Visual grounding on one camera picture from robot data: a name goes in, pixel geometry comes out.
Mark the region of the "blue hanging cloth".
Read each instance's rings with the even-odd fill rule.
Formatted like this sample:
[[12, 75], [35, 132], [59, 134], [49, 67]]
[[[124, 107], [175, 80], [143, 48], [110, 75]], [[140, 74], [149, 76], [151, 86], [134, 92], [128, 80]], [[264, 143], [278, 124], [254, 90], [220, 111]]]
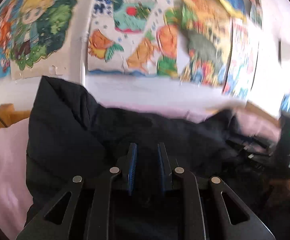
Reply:
[[290, 113], [290, 93], [285, 94], [282, 98], [280, 113], [282, 112]]

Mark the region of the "landscape whale drawing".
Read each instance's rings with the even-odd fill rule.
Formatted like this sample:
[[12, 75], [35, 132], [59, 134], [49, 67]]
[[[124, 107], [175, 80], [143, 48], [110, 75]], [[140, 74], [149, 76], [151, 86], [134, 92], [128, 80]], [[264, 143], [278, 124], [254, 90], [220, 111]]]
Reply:
[[188, 43], [189, 62], [180, 80], [220, 87], [232, 48], [232, 20], [216, 0], [182, 0], [181, 28]]

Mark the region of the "wooden bed frame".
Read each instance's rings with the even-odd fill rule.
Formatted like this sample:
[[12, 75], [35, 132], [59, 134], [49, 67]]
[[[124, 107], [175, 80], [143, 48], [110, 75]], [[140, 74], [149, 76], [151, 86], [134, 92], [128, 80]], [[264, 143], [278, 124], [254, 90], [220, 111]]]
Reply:
[[[122, 106], [121, 108], [138, 113], [154, 113], [167, 118], [181, 118], [192, 122], [200, 122], [201, 120], [226, 109], [226, 107], [222, 107], [199, 110], [181, 110], [177, 108], [137, 105]], [[228, 106], [227, 109], [230, 109], [233, 113], [237, 113], [248, 125], [252, 122], [260, 122], [263, 124], [271, 123], [275, 127], [280, 127], [278, 119], [272, 117], [251, 102], [247, 102], [245, 106]], [[7, 128], [21, 120], [27, 119], [30, 117], [30, 113], [30, 110], [16, 111], [14, 109], [14, 104], [12, 103], [2, 104], [0, 105], [0, 128]]]

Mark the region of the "black puffer jacket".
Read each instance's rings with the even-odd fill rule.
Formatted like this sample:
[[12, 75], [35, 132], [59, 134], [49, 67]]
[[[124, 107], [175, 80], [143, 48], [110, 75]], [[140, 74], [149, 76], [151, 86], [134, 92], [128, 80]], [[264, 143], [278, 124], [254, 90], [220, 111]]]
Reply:
[[105, 108], [75, 83], [43, 76], [29, 118], [21, 239], [86, 239], [100, 175], [137, 145], [131, 196], [115, 206], [113, 239], [184, 239], [180, 189], [164, 192], [158, 144], [196, 177], [206, 239], [290, 239], [289, 180], [273, 180], [226, 140], [241, 142], [230, 110], [196, 124]]

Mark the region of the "pink bed duvet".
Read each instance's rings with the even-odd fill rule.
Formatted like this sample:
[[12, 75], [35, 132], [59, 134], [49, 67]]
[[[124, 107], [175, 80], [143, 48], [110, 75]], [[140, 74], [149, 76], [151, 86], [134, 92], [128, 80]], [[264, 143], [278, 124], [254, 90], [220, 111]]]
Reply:
[[[247, 135], [278, 139], [279, 129], [271, 123], [252, 122], [248, 125], [239, 115], [238, 120]], [[16, 238], [33, 203], [25, 182], [28, 124], [29, 118], [11, 125], [11, 128], [0, 128], [0, 238], [3, 239]]]

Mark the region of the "doodle collage drawing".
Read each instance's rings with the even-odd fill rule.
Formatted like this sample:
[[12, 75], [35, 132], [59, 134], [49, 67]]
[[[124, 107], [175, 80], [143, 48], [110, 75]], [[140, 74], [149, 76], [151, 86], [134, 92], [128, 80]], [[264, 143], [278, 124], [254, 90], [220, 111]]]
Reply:
[[232, 53], [223, 94], [246, 100], [253, 87], [259, 52], [259, 28], [233, 20]]

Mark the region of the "juice and oranges drawing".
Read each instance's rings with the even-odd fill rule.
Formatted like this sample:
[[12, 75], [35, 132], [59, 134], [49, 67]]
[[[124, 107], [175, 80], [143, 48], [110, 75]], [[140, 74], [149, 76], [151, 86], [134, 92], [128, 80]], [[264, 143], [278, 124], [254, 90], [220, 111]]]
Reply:
[[180, 0], [95, 0], [88, 71], [178, 77]]

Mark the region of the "red-haired child drawing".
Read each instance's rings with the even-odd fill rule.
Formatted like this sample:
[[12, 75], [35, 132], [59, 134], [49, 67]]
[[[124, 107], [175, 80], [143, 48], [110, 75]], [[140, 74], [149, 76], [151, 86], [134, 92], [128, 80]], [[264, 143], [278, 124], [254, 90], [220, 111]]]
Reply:
[[261, 0], [249, 0], [249, 1], [250, 1], [249, 17], [255, 25], [257, 25], [259, 28], [262, 28], [263, 14]]

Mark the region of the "blond boy drawing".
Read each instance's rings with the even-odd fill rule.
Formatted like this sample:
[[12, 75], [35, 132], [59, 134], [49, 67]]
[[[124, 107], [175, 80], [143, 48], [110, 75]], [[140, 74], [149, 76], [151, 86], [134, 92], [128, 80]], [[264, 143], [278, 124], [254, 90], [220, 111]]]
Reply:
[[66, 75], [79, 0], [18, 0], [10, 51], [13, 80]]

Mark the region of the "orange mermaid drawing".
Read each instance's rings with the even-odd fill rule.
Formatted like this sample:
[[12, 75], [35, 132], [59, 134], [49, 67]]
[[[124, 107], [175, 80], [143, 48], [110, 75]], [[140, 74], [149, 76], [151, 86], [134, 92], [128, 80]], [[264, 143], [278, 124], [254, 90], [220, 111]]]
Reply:
[[6, 0], [0, 5], [0, 79], [10, 74], [12, 29], [16, 23], [18, 0]]

